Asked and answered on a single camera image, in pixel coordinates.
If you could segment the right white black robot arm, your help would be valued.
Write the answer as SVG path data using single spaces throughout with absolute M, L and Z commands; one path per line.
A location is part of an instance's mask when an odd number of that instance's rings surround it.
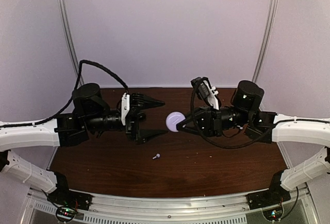
M 249 80 L 241 80 L 229 107 L 222 107 L 218 91 L 206 77 L 191 80 L 193 91 L 190 113 L 181 115 L 176 131 L 199 135 L 222 149 L 239 149 L 256 142 L 297 142 L 321 145 L 322 149 L 299 165 L 274 176 L 273 186 L 265 191 L 269 204 L 277 203 L 284 190 L 291 191 L 302 183 L 329 173 L 329 119 L 302 118 L 260 110 L 264 90 Z M 220 137 L 229 129 L 244 129 L 251 140 L 242 145 L 220 145 L 211 137 Z

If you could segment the small circuit board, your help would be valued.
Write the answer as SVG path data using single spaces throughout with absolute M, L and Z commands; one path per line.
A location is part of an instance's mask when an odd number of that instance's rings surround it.
M 55 217 L 62 222 L 71 221 L 77 215 L 77 211 L 67 206 L 60 206 L 55 212 Z
M 284 213 L 284 210 L 283 210 L 283 208 L 280 208 L 280 207 L 264 209 L 262 211 L 264 218 L 270 222 L 279 221 L 282 218 L 283 213 Z

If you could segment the lavender charging case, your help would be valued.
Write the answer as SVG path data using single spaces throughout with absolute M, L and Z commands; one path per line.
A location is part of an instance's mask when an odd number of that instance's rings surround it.
M 185 116 L 181 112 L 171 112 L 166 118 L 166 126 L 172 132 L 178 132 L 176 125 L 182 122 Z

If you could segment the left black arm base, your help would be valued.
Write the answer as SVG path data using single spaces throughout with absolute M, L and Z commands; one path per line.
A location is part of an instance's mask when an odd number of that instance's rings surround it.
M 92 195 L 70 190 L 65 175 L 58 172 L 54 172 L 54 175 L 56 176 L 57 183 L 55 184 L 56 189 L 48 193 L 50 201 L 73 209 L 88 211 L 92 201 Z

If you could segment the left small circuit board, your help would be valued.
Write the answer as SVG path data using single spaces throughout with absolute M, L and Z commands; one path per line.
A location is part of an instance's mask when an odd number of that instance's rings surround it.
M 55 217 L 62 222 L 71 221 L 77 215 L 77 211 L 67 206 L 60 206 L 55 212 Z

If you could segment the right small circuit board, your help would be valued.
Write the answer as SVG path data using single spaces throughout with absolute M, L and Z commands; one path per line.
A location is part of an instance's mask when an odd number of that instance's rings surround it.
M 280 208 L 280 207 L 264 209 L 262 211 L 264 218 L 270 222 L 279 221 L 282 218 L 283 213 L 284 213 L 284 210 L 283 210 L 283 208 Z

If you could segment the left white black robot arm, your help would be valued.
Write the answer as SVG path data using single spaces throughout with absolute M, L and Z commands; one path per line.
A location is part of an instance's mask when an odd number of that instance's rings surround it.
M 164 102 L 140 93 L 124 93 L 120 109 L 112 109 L 101 95 L 100 86 L 87 83 L 72 92 L 72 113 L 57 114 L 47 120 L 28 123 L 1 123 L 1 173 L 54 195 L 62 205 L 70 205 L 74 194 L 60 173 L 41 169 L 22 159 L 13 149 L 35 146 L 71 147 L 101 136 L 107 131 L 124 131 L 137 144 L 166 134 L 165 130 L 140 129 L 144 110 L 164 106 Z

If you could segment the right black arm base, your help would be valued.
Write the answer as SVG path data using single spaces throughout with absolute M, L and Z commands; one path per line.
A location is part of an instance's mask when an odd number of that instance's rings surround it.
M 250 210 L 277 205 L 291 199 L 290 192 L 281 187 L 281 176 L 284 171 L 275 173 L 267 190 L 247 194 Z

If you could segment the right aluminium frame post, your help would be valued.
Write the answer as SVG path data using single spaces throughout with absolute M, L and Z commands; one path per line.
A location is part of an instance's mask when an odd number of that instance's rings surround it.
M 261 42 L 261 46 L 260 46 L 260 50 L 259 50 L 259 54 L 258 54 L 258 58 L 257 58 L 257 63 L 255 66 L 253 77 L 252 77 L 252 81 L 254 83 L 257 83 L 257 81 L 258 81 L 258 78 L 260 76 L 262 66 L 263 66 L 263 63 L 264 63 L 264 60 L 266 57 L 267 48 L 268 48 L 268 45 L 270 42 L 272 28 L 273 28 L 276 13 L 277 13 L 278 2 L 279 2 L 279 0 L 270 0 L 270 2 L 269 2 L 269 9 L 268 9 L 268 15 L 267 15 L 266 24 L 265 24 L 265 30 L 263 33 L 262 42 Z

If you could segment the front aluminium rail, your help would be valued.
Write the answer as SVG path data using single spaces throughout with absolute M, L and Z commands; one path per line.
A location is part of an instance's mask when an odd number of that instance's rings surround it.
M 89 209 L 78 210 L 69 223 L 272 223 L 264 215 L 270 207 L 251 209 L 249 193 L 193 198 L 130 198 L 89 193 Z M 296 200 L 282 203 L 286 216 Z M 31 188 L 19 223 L 61 223 L 56 208 L 39 190 Z M 300 186 L 292 212 L 274 223 L 321 223 L 307 185 Z

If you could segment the left aluminium frame post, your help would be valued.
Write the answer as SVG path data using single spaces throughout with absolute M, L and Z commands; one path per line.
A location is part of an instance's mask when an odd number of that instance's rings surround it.
M 64 31 L 64 37 L 65 37 L 65 41 L 66 41 L 67 48 L 69 51 L 70 60 L 71 60 L 75 75 L 78 77 L 79 62 L 78 62 L 78 57 L 77 57 L 77 53 L 75 50 L 71 29 L 70 29 L 70 22 L 69 22 L 69 17 L 68 17 L 65 0 L 57 0 L 57 2 L 58 2 L 59 13 L 60 13 L 60 17 L 61 17 L 62 27 L 63 27 L 63 31 Z

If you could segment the aluminium frame post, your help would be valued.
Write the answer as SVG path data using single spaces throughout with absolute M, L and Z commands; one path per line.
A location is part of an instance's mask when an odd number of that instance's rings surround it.
M 264 63 L 264 60 L 266 57 L 267 48 L 268 48 L 268 45 L 270 42 L 272 28 L 273 28 L 276 13 L 277 13 L 278 2 L 279 2 L 279 0 L 270 0 L 270 2 L 269 2 L 269 9 L 268 9 L 268 15 L 267 15 L 266 24 L 265 24 L 265 30 L 263 33 L 262 42 L 261 42 L 261 46 L 260 46 L 260 50 L 259 50 L 259 54 L 258 54 L 258 58 L 257 58 L 257 63 L 255 66 L 253 77 L 252 77 L 252 81 L 254 83 L 257 83 L 257 81 L 258 81 L 258 78 L 260 76 L 262 66 L 263 66 L 263 63 Z
M 63 27 L 63 31 L 64 31 L 64 37 L 65 37 L 65 41 L 66 41 L 67 48 L 69 51 L 70 60 L 71 60 L 75 75 L 78 77 L 79 62 L 78 62 L 78 57 L 77 57 L 77 53 L 75 50 L 71 29 L 70 29 L 70 22 L 69 22 L 69 17 L 68 17 L 65 0 L 57 0 L 57 2 L 58 2 L 59 13 L 60 13 L 60 17 L 61 17 L 62 27 Z

